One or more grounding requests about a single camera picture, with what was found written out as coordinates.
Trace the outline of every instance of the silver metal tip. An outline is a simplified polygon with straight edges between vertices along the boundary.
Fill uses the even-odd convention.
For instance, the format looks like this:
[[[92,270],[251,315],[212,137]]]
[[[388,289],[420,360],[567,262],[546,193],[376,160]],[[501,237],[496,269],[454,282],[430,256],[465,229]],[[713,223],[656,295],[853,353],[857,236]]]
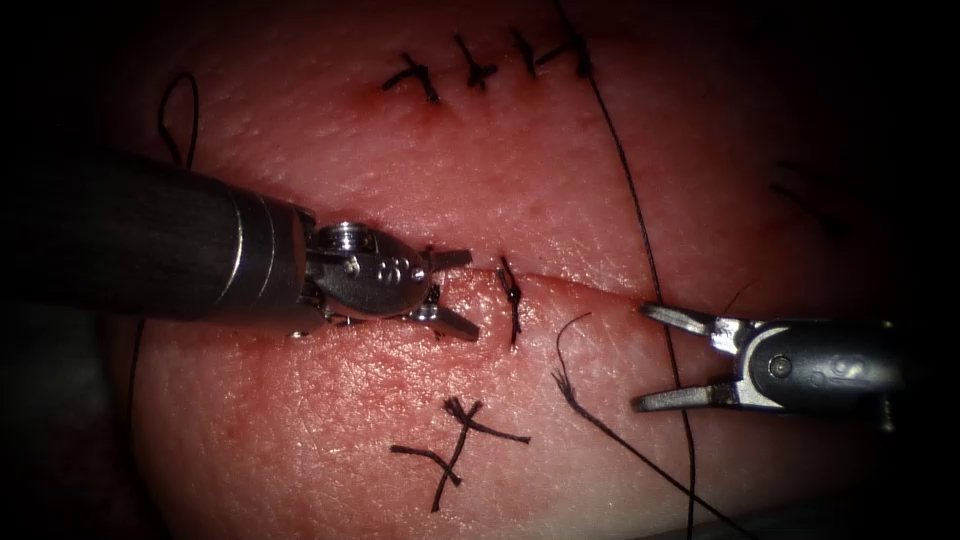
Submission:
[[[716,321],[713,315],[660,304],[643,304],[640,306],[640,313],[655,321],[699,336],[709,336]]]
[[[707,387],[697,386],[638,396],[630,400],[634,412],[675,411],[713,405]]]

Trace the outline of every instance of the black suture thread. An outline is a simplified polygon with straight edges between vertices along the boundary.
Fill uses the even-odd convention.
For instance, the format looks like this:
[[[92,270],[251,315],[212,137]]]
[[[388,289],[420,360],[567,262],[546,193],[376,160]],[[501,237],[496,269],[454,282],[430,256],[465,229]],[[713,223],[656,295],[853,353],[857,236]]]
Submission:
[[[593,62],[590,60],[590,50],[587,48],[587,41],[583,39],[583,36],[580,35],[576,28],[573,27],[573,24],[570,23],[570,19],[567,18],[567,14],[563,11],[559,0],[554,2],[554,6],[563,23],[563,28],[567,32],[567,41],[538,58],[536,64],[542,66],[556,58],[560,53],[573,49],[577,53],[577,76],[581,78],[587,77],[593,73]]]
[[[180,159],[180,149],[177,147],[176,141],[173,140],[173,136],[170,135],[170,132],[167,131],[167,126],[164,123],[164,116],[167,111],[167,101],[170,100],[170,95],[173,93],[173,90],[177,87],[177,84],[181,79],[186,79],[190,83],[190,90],[193,94],[193,127],[190,130],[190,145],[187,147],[187,161],[186,163]],[[167,149],[170,151],[170,157],[173,159],[173,164],[177,167],[186,167],[190,169],[193,167],[193,153],[197,148],[197,132],[199,131],[200,126],[200,90],[197,87],[197,79],[193,76],[192,73],[184,71],[183,73],[177,75],[173,82],[167,86],[166,90],[163,91],[163,97],[160,98],[160,109],[157,111],[157,130],[160,132],[160,137],[163,139],[163,142],[166,143]]]
[[[673,487],[677,488],[678,490],[686,494],[688,497],[690,497],[691,500],[695,501],[697,504],[702,506],[705,510],[707,510],[708,512],[716,516],[717,519],[726,523],[731,528],[733,528],[734,530],[742,534],[744,537],[756,539],[757,538],[756,535],[744,529],[743,527],[738,525],[735,521],[733,521],[732,519],[730,519],[729,517],[721,513],[716,508],[714,508],[711,504],[701,499],[692,490],[684,487],[684,485],[681,484],[679,481],[677,481],[677,479],[670,476],[668,472],[661,469],[650,458],[648,458],[647,456],[637,451],[637,449],[631,446],[630,443],[623,440],[623,438],[617,435],[616,432],[614,432],[612,429],[607,427],[607,425],[601,422],[598,418],[590,414],[586,409],[583,408],[583,406],[581,406],[577,402],[576,392],[573,388],[573,385],[570,383],[570,376],[567,374],[567,363],[563,359],[563,352],[560,350],[560,338],[563,337],[564,332],[566,332],[567,329],[570,328],[570,326],[572,326],[574,323],[576,323],[577,321],[579,321],[580,319],[583,319],[588,315],[591,315],[591,313],[587,312],[587,313],[584,313],[583,315],[576,317],[572,321],[565,324],[563,328],[560,330],[560,332],[557,334],[556,348],[557,348],[557,357],[560,359],[560,369],[551,372],[550,375],[553,377],[553,380],[556,381],[557,388],[560,389],[560,393],[563,394],[563,397],[566,400],[567,404],[570,405],[570,408],[572,408],[574,412],[576,412],[578,415],[582,416],[588,422],[593,424],[597,429],[603,432],[604,435],[610,437],[611,439],[616,441],[617,444],[627,449],[627,451],[629,451],[631,454],[633,454],[638,459],[640,459],[640,461],[642,461],[646,466],[650,467],[650,469],[652,469],[655,473],[659,474],[664,480],[666,480],[671,485],[673,485]]]
[[[549,62],[550,60],[553,60],[554,58],[556,58],[557,56],[559,56],[560,53],[566,51],[567,49],[570,49],[571,47],[573,47],[573,43],[571,43],[570,41],[564,42],[562,45],[556,47],[555,49],[552,49],[552,50],[548,51],[547,53],[545,53],[545,54],[544,54],[543,56],[541,56],[540,58],[537,58],[536,65],[542,66],[542,65],[546,64],[546,63]]]
[[[434,88],[433,84],[430,82],[430,68],[414,62],[413,58],[411,58],[407,53],[402,53],[400,56],[410,67],[387,79],[386,82],[380,85],[380,88],[384,91],[389,90],[396,86],[397,83],[403,79],[412,76],[420,81],[420,85],[423,86],[423,91],[427,94],[428,102],[440,103],[440,96],[437,94],[436,88]]]
[[[627,162],[627,154],[623,149],[623,144],[620,141],[620,136],[617,134],[617,130],[613,125],[613,118],[610,117],[610,112],[607,110],[607,105],[603,101],[603,96],[600,95],[600,87],[597,86],[597,80],[593,76],[592,63],[590,61],[590,54],[587,49],[586,40],[576,31],[573,27],[573,24],[570,22],[570,19],[567,18],[567,14],[563,11],[563,6],[560,5],[560,0],[556,0],[554,3],[557,13],[560,16],[560,19],[563,21],[564,27],[566,27],[567,33],[572,36],[572,44],[577,47],[577,75],[585,77],[590,81],[590,88],[593,90],[593,95],[597,99],[597,104],[600,105],[600,111],[603,113],[603,118],[607,122],[607,127],[610,129],[610,135],[613,137],[613,143],[617,148],[617,155],[620,157],[620,164],[623,167],[623,173],[627,180],[627,187],[630,190],[630,196],[633,199],[634,208],[637,213],[637,222],[640,225],[640,234],[643,238],[643,246],[647,252],[647,263],[650,266],[650,277],[653,281],[653,289],[656,294],[657,303],[663,303],[663,292],[660,287],[660,276],[657,273],[657,265],[653,257],[653,247],[650,243],[650,235],[647,231],[647,225],[643,218],[643,211],[640,208],[640,198],[637,195],[637,188],[633,182],[633,173],[630,172],[630,164]],[[670,334],[670,329],[664,325],[664,338],[667,345],[667,354],[670,358],[670,368],[673,371],[673,381],[674,385],[677,388],[682,388],[680,381],[680,370],[677,366],[677,355],[673,347],[673,338]],[[693,538],[693,497],[696,493],[697,487],[697,454],[696,448],[693,443],[693,430],[690,428],[690,418],[687,415],[687,411],[680,411],[680,417],[683,419],[683,431],[687,439],[687,455],[689,456],[690,468],[690,499],[687,501],[687,539]]]
[[[844,182],[839,178],[834,178],[832,176],[824,174],[814,169],[813,167],[810,167],[807,165],[803,165],[803,164],[785,160],[785,159],[778,160],[776,165],[780,169],[797,173],[801,178],[805,178],[821,186],[826,186],[828,188],[832,188],[832,189],[836,189],[844,192],[856,191],[854,187],[851,186],[849,183]]]
[[[516,27],[510,27],[510,33],[513,35],[513,47],[520,51],[520,56],[523,58],[523,65],[527,67],[527,73],[530,74],[530,78],[537,78],[537,67],[533,59],[533,47],[527,43],[527,40],[523,39],[523,35],[520,34],[520,30],[517,30]]]
[[[477,411],[480,410],[483,404],[479,401],[474,401],[473,406],[470,407],[470,411],[467,412],[467,418],[473,418],[473,415],[477,414]],[[460,459],[460,452],[463,452],[463,445],[467,442],[467,432],[470,431],[470,428],[463,426],[460,428],[460,437],[457,439],[457,447],[453,450],[453,456],[450,457],[450,470],[453,470],[453,466],[457,464],[457,460]],[[430,513],[440,511],[440,496],[443,495],[443,488],[447,485],[447,478],[450,475],[444,471],[443,476],[440,477],[440,483],[437,484],[437,492],[433,495],[433,505],[430,507]]]
[[[182,80],[186,79],[190,83],[190,92],[193,97],[193,121],[191,122],[190,128],[190,143],[187,146],[187,161],[184,163],[180,158],[180,148],[177,146],[176,141],[173,140],[173,136],[170,135],[170,132],[167,130],[167,126],[164,123],[164,116],[167,111],[167,102],[170,100],[173,90],[177,87],[177,84]],[[200,88],[197,85],[197,78],[193,76],[189,71],[184,71],[174,77],[173,81],[167,85],[166,89],[163,91],[163,95],[160,98],[160,106],[157,109],[157,131],[160,132],[160,138],[163,139],[163,142],[167,145],[167,149],[170,151],[170,158],[173,160],[174,165],[177,167],[184,167],[187,170],[190,170],[193,167],[193,156],[197,150],[197,135],[200,131]],[[137,365],[140,363],[140,344],[143,341],[143,331],[146,327],[146,319],[141,318],[137,321],[137,330],[134,335],[133,341],[133,355],[130,359],[130,377],[127,381],[127,417],[126,417],[126,430],[127,438],[133,437],[133,393],[136,388],[137,380]]]
[[[843,222],[842,220],[834,216],[831,216],[825,212],[820,211],[817,207],[815,207],[809,201],[807,201],[806,199],[803,199],[802,197],[790,191],[786,187],[774,182],[770,184],[770,189],[773,190],[774,193],[781,195],[782,197],[786,198],[793,204],[797,205],[797,207],[800,208],[800,210],[813,216],[814,219],[817,220],[817,223],[820,225],[820,228],[823,229],[823,232],[827,234],[827,236],[837,238],[837,237],[844,236],[848,232],[850,232],[850,225],[848,225],[847,223]]]
[[[750,283],[747,283],[746,285],[744,285],[743,287],[740,287],[740,290],[737,291],[737,294],[733,295],[733,298],[731,298],[730,301],[727,302],[727,307],[723,308],[723,311],[720,312],[720,316],[722,317],[726,315],[727,312],[730,311],[730,308],[733,307],[733,304],[736,303],[736,301],[740,298],[740,295],[743,294],[744,291],[752,287],[753,284],[756,282],[757,280],[753,280]]]
[[[500,437],[501,439],[507,439],[509,441],[522,442],[523,444],[530,444],[530,437],[521,437],[519,435],[511,435],[509,433],[504,433],[502,431],[497,431],[493,428],[487,427],[483,424],[478,424],[474,422],[472,418],[467,416],[463,412],[463,405],[460,403],[460,399],[457,397],[451,397],[443,402],[443,410],[447,411],[451,416],[457,419],[457,422],[460,422],[465,427],[468,427],[472,430],[479,431],[481,433],[486,433],[488,435],[493,435],[494,437]]]
[[[140,343],[143,341],[143,328],[147,320],[140,318],[137,321],[137,330],[133,338],[133,358],[130,361],[130,377],[127,381],[127,418],[126,430],[127,439],[133,437],[133,389],[134,382],[137,380],[137,364],[140,359]]]
[[[463,42],[460,34],[454,34],[453,40],[456,41],[457,46],[460,47],[460,52],[463,53],[463,57],[467,60],[467,66],[470,69],[470,76],[467,77],[467,86],[470,88],[479,86],[480,90],[486,90],[487,83],[485,79],[497,72],[497,66],[494,64],[481,66],[476,63],[473,60],[473,55],[470,54],[470,49],[467,48],[467,44]]]
[[[455,486],[460,485],[460,477],[457,476],[453,472],[453,469],[451,469],[450,466],[447,465],[447,462],[444,461],[443,458],[438,456],[435,452],[431,452],[430,450],[420,450],[419,448],[410,448],[409,446],[401,446],[399,444],[391,445],[390,451],[393,452],[394,454],[410,454],[412,456],[423,456],[425,458],[430,458],[431,460],[433,460],[434,463],[439,465],[440,468],[443,469],[443,471],[446,474],[450,475],[450,479],[453,480],[453,485]]]
[[[523,298],[523,292],[517,285],[517,279],[513,277],[510,271],[510,265],[507,264],[507,258],[500,256],[500,268],[497,268],[497,279],[500,280],[500,287],[507,294],[507,302],[510,302],[510,310],[513,313],[513,328],[510,334],[510,345],[517,344],[517,334],[522,333],[520,328],[520,300]]]

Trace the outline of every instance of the skin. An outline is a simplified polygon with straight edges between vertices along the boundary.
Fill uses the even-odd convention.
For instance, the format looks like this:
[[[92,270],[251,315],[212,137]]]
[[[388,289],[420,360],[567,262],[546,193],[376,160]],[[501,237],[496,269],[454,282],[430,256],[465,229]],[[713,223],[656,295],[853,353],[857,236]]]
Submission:
[[[626,538],[682,527],[686,497],[576,416],[550,377],[555,339],[580,403],[683,483],[679,413],[637,415],[635,395],[673,387],[663,328],[635,309],[656,293],[630,189],[589,84],[564,53],[533,80],[515,26],[541,55],[565,34],[547,2],[171,10],[144,23],[97,80],[102,136],[169,160],[156,133],[163,88],[200,88],[194,169],[295,201],[321,223],[359,220],[409,244],[469,248],[442,303],[477,343],[370,322],[283,336],[149,322],[137,374],[134,452],[165,521],[184,538]],[[864,193],[885,141],[850,58],[802,7],[757,10],[566,2],[586,38],[647,224],[663,300],[720,313],[894,317],[909,304],[901,239]],[[452,35],[495,63],[468,88]],[[426,103],[401,52],[430,68]],[[189,137],[174,92],[167,124]],[[775,167],[829,171],[859,194]],[[853,224],[826,234],[772,181]],[[506,255],[524,299],[494,270]],[[118,323],[126,391],[131,334]],[[684,385],[729,374],[729,357],[673,333]],[[529,445],[471,432],[441,511],[441,470],[391,444],[450,457],[449,396]],[[867,478],[862,430],[798,417],[691,411],[697,493],[728,515],[832,493]],[[702,509],[697,521],[712,519]]]

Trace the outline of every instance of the pink skin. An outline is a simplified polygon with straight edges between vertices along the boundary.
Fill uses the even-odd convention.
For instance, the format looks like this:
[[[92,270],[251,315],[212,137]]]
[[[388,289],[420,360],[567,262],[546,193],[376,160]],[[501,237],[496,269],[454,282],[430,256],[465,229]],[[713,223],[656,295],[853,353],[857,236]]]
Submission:
[[[194,538],[624,538],[682,527],[686,497],[576,416],[550,377],[557,332],[593,312],[562,342],[577,397],[687,481],[679,413],[628,405],[673,376],[662,327],[635,311],[655,293],[606,123],[572,53],[531,80],[511,48],[509,25],[538,55],[562,42],[552,6],[393,4],[185,12],[131,47],[112,82],[105,114],[130,150],[169,159],[155,110],[186,68],[200,87],[196,170],[325,223],[362,220],[475,259],[439,280],[443,303],[481,326],[478,343],[397,322],[302,341],[148,323],[135,450],[164,518]],[[729,14],[566,4],[630,160],[666,302],[719,312],[747,285],[736,315],[877,315],[905,301],[892,236],[868,207],[773,166],[792,158],[865,174],[869,144],[843,128],[856,95],[834,87],[825,107],[802,64],[776,67],[778,53],[747,43],[748,21]],[[485,93],[467,88],[454,32],[499,66]],[[412,79],[380,90],[406,67],[403,51],[429,66],[441,105]],[[168,107],[179,141],[191,106],[181,89]],[[852,216],[852,236],[827,237],[768,189],[773,180]],[[524,293],[513,351],[501,254]],[[704,340],[674,333],[674,343],[684,384],[729,372]],[[121,392],[129,350],[117,340]],[[459,425],[441,404],[452,395],[484,403],[478,422],[532,441],[471,432],[456,466],[463,484],[448,483],[430,514],[440,468],[388,448],[449,458]],[[870,447],[846,427],[729,411],[690,422],[697,492],[731,515],[870,470]]]

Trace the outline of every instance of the interrupted suture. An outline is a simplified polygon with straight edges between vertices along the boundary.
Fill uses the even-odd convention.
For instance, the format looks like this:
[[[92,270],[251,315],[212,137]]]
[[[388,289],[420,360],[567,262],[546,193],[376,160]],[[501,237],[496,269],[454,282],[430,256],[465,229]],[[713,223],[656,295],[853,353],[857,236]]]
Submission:
[[[486,78],[496,74],[497,66],[495,64],[481,66],[474,61],[473,55],[470,54],[470,49],[467,48],[467,44],[463,42],[460,34],[454,34],[453,40],[456,41],[457,46],[460,47],[460,52],[463,53],[463,57],[467,61],[467,68],[470,70],[470,74],[467,77],[467,86],[470,88],[479,86],[480,90],[486,90]]]
[[[408,77],[414,77],[420,81],[420,84],[423,86],[423,91],[427,94],[427,101],[430,103],[440,103],[440,96],[433,87],[433,83],[430,82],[430,69],[427,66],[414,62],[413,58],[407,53],[403,53],[400,56],[409,67],[387,79],[380,88],[386,91],[396,86],[400,81]]]
[[[537,78],[537,66],[533,59],[533,46],[523,39],[523,34],[515,27],[510,27],[510,35],[513,36],[513,47],[520,51],[520,57],[523,58],[523,65],[527,68],[527,73],[531,79]]]
[[[460,454],[463,452],[464,444],[467,441],[467,433],[471,429],[480,433],[486,433],[487,435],[506,439],[508,441],[530,444],[530,437],[528,436],[504,433],[474,421],[473,417],[477,414],[477,411],[479,411],[480,407],[482,406],[483,404],[481,402],[474,401],[473,405],[470,406],[470,410],[464,411],[463,404],[460,403],[460,398],[454,396],[444,400],[443,410],[450,416],[453,416],[461,425],[460,436],[457,438],[457,445],[453,450],[453,455],[450,457],[449,464],[431,450],[421,450],[418,448],[411,448],[409,446],[401,446],[397,444],[390,446],[390,452],[394,454],[409,454],[426,457],[443,469],[443,475],[440,476],[440,483],[437,484],[437,491],[434,494],[433,505],[430,507],[430,512],[437,512],[440,510],[440,497],[443,495],[443,488],[446,485],[448,478],[453,482],[454,486],[459,486],[461,483],[460,477],[453,472],[453,467],[457,464],[457,460],[460,459]]]
[[[504,256],[500,257],[500,266],[497,267],[497,279],[500,280],[500,287],[503,288],[503,292],[507,294],[507,302],[510,302],[510,311],[513,317],[510,345],[513,346],[517,344],[517,334],[523,331],[520,328],[520,299],[523,297],[523,293],[520,291],[520,286],[517,285],[517,279],[513,277],[513,272],[510,271],[510,265]]]

